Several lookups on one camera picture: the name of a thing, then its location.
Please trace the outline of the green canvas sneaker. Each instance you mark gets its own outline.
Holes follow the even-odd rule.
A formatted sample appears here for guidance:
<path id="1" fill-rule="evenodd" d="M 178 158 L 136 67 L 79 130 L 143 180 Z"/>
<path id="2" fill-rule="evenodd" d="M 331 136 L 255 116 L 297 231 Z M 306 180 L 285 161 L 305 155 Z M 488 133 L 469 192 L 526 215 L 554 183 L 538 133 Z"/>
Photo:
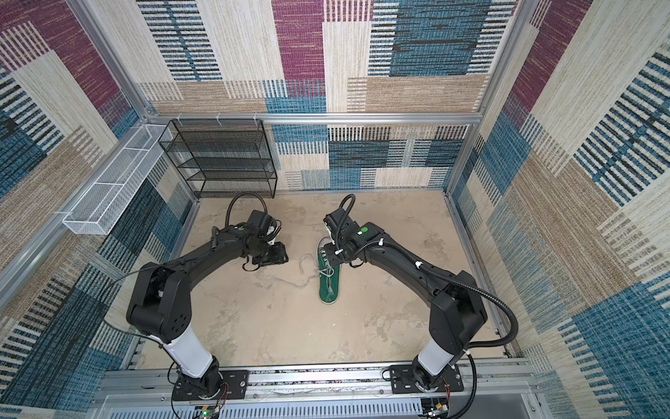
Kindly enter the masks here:
<path id="1" fill-rule="evenodd" d="M 331 242 L 329 237 L 322 237 L 317 249 L 319 298 L 326 305 L 331 305 L 337 300 L 340 290 L 340 266 L 332 266 L 326 257 L 325 245 Z"/>

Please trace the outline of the white shoelace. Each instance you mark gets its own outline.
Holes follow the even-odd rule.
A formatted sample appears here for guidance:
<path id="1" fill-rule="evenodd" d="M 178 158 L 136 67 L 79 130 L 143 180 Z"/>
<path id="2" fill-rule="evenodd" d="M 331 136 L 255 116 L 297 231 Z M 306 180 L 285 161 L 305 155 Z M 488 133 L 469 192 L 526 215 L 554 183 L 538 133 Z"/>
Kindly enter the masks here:
<path id="1" fill-rule="evenodd" d="M 306 262 L 310 262 L 312 264 L 312 269 L 310 271 L 304 267 Z M 276 281 L 281 284 L 288 285 L 292 288 L 302 290 L 307 288 L 307 286 L 313 282 L 320 281 L 322 278 L 330 280 L 335 274 L 335 270 L 333 267 L 331 267 L 331 265 L 321 267 L 319 264 L 319 255 L 314 256 L 310 253 L 305 253 L 298 261 L 298 272 L 300 277 L 304 280 L 301 284 L 277 276 L 270 276 L 268 277 L 268 280 Z"/>

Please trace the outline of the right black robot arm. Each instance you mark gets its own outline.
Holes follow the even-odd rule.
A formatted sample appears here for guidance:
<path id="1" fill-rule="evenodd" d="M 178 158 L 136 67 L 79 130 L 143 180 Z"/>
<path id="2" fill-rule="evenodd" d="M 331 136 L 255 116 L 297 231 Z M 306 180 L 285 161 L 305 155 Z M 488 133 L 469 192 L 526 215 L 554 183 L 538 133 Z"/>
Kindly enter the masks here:
<path id="1" fill-rule="evenodd" d="M 476 281 L 469 273 L 443 270 L 398 244 L 385 231 L 347 219 L 342 227 L 331 216 L 325 219 L 333 240 L 326 246 L 331 265 L 355 259 L 380 268 L 418 295 L 429 307 L 430 341 L 413 360 L 418 389 L 432 392 L 488 320 Z"/>

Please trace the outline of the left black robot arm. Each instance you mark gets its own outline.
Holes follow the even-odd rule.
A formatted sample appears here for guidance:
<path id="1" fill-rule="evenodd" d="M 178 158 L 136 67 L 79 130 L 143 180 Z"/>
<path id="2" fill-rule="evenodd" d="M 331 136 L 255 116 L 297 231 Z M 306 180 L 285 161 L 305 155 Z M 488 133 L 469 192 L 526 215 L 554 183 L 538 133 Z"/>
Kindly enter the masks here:
<path id="1" fill-rule="evenodd" d="M 223 265 L 243 258 L 260 267 L 282 265 L 288 255 L 277 241 L 281 222 L 266 211 L 252 211 L 248 220 L 212 228 L 209 242 L 187 255 L 141 268 L 126 319 L 142 335 L 158 342 L 178 366 L 178 383 L 201 398 L 214 396 L 223 385 L 219 362 L 198 340 L 192 326 L 191 292 Z"/>

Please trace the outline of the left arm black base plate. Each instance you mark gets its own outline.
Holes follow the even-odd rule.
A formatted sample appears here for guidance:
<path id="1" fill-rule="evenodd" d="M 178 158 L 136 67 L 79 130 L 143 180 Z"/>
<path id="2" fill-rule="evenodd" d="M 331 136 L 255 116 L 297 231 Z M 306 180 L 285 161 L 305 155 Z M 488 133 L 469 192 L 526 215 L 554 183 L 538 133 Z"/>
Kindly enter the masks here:
<path id="1" fill-rule="evenodd" d="M 179 374 L 172 391 L 174 402 L 242 400 L 246 394 L 248 370 L 219 370 L 202 378 Z"/>

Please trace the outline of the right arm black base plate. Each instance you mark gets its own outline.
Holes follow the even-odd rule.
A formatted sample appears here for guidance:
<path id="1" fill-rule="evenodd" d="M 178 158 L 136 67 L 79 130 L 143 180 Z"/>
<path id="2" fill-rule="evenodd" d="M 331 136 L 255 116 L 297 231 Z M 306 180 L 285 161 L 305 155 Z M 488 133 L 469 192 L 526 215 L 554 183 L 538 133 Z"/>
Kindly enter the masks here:
<path id="1" fill-rule="evenodd" d="M 420 364 L 395 364 L 383 370 L 382 378 L 391 383 L 394 394 L 464 391 L 457 366 L 446 366 L 438 375 L 431 375 Z"/>

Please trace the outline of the aluminium mounting rail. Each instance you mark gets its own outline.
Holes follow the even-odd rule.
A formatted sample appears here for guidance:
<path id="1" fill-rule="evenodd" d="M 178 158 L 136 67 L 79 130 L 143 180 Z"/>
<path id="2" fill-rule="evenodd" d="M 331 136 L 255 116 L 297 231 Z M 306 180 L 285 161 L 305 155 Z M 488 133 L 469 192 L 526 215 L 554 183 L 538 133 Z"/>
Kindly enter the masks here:
<path id="1" fill-rule="evenodd" d="M 466 360 L 423 393 L 407 362 L 225 368 L 227 398 L 179 395 L 165 369 L 105 375 L 89 418 L 549 418 L 525 359 Z"/>

